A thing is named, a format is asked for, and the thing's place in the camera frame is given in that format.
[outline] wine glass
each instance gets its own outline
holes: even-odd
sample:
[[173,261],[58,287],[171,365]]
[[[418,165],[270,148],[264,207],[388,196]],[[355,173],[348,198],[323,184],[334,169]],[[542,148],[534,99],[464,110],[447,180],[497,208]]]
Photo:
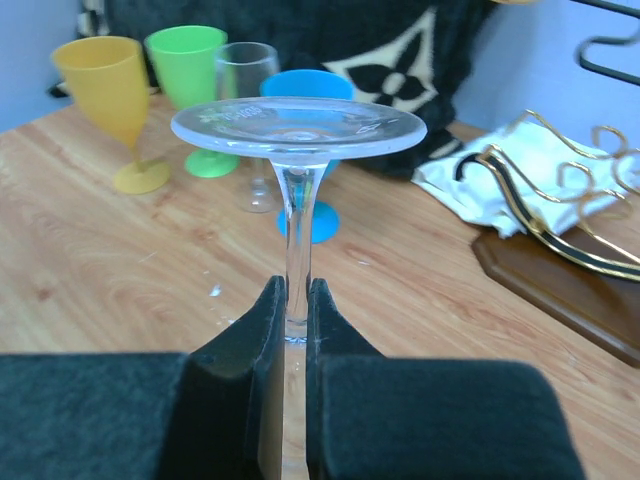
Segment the wine glass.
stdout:
[[[323,70],[288,70],[264,81],[261,93],[265,97],[321,97],[353,100],[355,89],[340,75]],[[327,178],[338,166],[338,160],[329,162],[322,179]],[[278,214],[278,229],[287,233],[287,218],[284,209]],[[311,241],[321,243],[329,240],[340,228],[340,216],[328,203],[316,202],[313,208]]]
[[130,150],[114,187],[123,193],[152,192],[169,180],[169,165],[142,161],[137,141],[149,110],[149,79],[139,42],[125,37],[91,37],[62,45],[51,59],[78,108],[98,128]]
[[[262,82],[280,71],[278,52],[271,45],[237,42],[223,45],[215,55],[218,99],[258,97]],[[264,178],[264,160],[252,158],[253,178],[240,185],[237,205],[252,213],[277,208],[271,185]]]
[[285,338],[291,343],[307,338],[311,219],[329,161],[398,152],[427,133],[420,118],[392,107],[308,97],[221,100],[179,112],[171,129],[193,145],[271,160],[287,214]]
[[[165,28],[146,38],[158,83],[176,110],[215,100],[213,53],[226,42],[225,32],[202,25]],[[222,177],[237,166],[236,155],[202,149],[185,162],[187,172],[200,178]]]

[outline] black foam pad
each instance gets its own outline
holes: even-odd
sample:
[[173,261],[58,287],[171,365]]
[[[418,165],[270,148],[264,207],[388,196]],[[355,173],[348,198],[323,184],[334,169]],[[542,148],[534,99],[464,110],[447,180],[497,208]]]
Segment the black foam pad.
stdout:
[[315,279],[309,294],[306,355],[306,459],[311,480],[320,475],[320,365],[329,355],[357,354],[382,355],[340,314],[327,282]]
[[191,356],[0,356],[0,478],[279,479],[284,298]]
[[584,479],[556,396],[506,361],[329,357],[323,478]]

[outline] white wall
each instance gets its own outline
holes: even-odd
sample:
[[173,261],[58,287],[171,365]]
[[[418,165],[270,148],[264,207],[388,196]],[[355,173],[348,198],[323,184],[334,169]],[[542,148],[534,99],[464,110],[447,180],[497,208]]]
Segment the white wall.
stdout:
[[70,102],[50,98],[49,55],[75,37],[79,0],[0,0],[0,132]]
[[[616,1],[640,8],[640,0]],[[586,38],[629,37],[639,23],[569,0],[499,7],[478,39],[475,71],[456,96],[458,118],[495,129],[528,108],[579,142],[591,145],[591,127],[609,124],[640,147],[640,87],[588,72],[575,61]],[[640,43],[596,46],[589,55],[640,76]]]

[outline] metal rack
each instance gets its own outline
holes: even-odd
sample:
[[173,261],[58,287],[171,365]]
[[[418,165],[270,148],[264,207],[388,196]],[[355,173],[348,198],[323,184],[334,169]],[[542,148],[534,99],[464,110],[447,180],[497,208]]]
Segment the metal rack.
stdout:
[[605,67],[603,65],[598,65],[593,63],[586,58],[586,51],[592,45],[615,45],[615,46],[630,46],[638,43],[640,41],[640,9],[627,7],[625,5],[618,5],[613,2],[605,2],[603,0],[572,0],[576,3],[582,3],[584,5],[589,5],[592,7],[600,8],[602,10],[606,10],[609,12],[619,13],[621,15],[626,15],[632,18],[635,18],[639,21],[638,31],[635,35],[628,38],[615,38],[615,37],[590,37],[583,41],[576,51],[576,60],[578,64],[584,68],[585,70],[589,70],[590,72],[595,72],[600,75],[605,75],[610,78],[614,78],[616,80],[620,80],[626,83],[631,83],[632,85],[640,86],[640,77],[636,75],[631,75],[629,73],[620,72],[618,70],[614,70],[609,67]]

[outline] white cloth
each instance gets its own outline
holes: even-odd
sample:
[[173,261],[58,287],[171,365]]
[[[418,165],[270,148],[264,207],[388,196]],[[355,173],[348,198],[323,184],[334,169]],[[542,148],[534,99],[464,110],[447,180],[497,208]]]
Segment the white cloth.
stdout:
[[[591,160],[574,153],[546,128],[531,122],[523,122],[510,134],[504,134],[506,127],[480,137],[465,146],[462,151],[440,160],[425,163],[413,175],[413,183],[436,197],[462,220],[477,225],[495,227],[501,238],[510,237],[518,231],[526,232],[500,191],[495,177],[482,165],[471,163],[464,167],[464,178],[455,180],[458,163],[472,153],[482,152],[490,144],[499,145],[518,168],[543,192],[558,198],[568,198],[584,192],[588,186],[586,175],[576,168],[565,171],[564,187],[557,184],[557,169],[563,162],[580,163],[591,172],[596,181],[596,190],[611,189],[626,194],[612,176],[612,160]],[[572,142],[589,153],[606,155],[596,148]],[[620,164],[621,177],[632,183],[633,171],[637,169],[632,156]],[[575,204],[553,203],[537,195],[509,167],[520,195],[530,209],[540,215],[556,235],[561,235],[578,223]],[[616,199],[603,196],[590,202],[585,212],[595,213],[611,205]]]

